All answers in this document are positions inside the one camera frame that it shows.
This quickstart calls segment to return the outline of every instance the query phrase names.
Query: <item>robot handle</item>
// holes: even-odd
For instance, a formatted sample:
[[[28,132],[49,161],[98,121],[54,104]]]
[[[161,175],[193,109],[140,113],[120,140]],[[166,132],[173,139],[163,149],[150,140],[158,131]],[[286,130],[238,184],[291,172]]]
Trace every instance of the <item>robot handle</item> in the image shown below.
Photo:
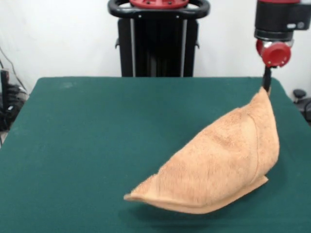
[[[178,9],[151,9],[138,7],[121,7],[129,3],[129,0],[110,0],[108,10],[110,14],[119,18],[178,18],[178,19],[198,19],[209,14],[210,4],[207,0],[190,0],[189,4],[197,8],[178,8]]]

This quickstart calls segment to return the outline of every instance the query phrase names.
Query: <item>white wall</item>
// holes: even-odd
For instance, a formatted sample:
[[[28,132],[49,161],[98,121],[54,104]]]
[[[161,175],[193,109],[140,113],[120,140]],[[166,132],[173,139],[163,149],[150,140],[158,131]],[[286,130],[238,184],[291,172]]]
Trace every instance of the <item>white wall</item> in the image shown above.
[[[256,0],[210,3],[210,16],[200,20],[195,76],[262,75],[253,37]],[[42,76],[120,76],[117,37],[107,0],[0,0],[0,45],[28,89]],[[311,30],[296,32],[292,60],[274,71],[288,94],[294,88],[311,94],[310,39]]]

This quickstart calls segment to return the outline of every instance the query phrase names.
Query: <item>towel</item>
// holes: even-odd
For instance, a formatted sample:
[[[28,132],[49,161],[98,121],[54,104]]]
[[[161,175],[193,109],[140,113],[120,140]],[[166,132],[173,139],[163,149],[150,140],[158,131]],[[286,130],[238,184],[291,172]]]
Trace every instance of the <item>towel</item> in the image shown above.
[[[247,105],[201,130],[124,199],[206,214],[264,185],[278,155],[274,112],[269,94],[260,88]]]

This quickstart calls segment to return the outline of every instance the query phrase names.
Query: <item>table surface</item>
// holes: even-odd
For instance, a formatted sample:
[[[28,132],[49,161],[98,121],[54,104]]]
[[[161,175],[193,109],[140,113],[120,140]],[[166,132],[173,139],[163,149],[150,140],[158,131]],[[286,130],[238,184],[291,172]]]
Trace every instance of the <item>table surface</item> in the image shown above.
[[[40,79],[0,151],[0,233],[309,233],[311,129],[273,79],[269,182],[207,215],[126,202],[259,78]]]

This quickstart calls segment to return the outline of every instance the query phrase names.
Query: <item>red robot top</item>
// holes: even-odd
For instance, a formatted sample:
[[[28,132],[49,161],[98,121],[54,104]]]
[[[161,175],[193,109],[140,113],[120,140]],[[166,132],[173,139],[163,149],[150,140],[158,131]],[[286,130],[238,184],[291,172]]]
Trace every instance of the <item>red robot top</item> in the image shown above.
[[[178,9],[187,6],[189,0],[130,0],[131,4],[146,9]]]

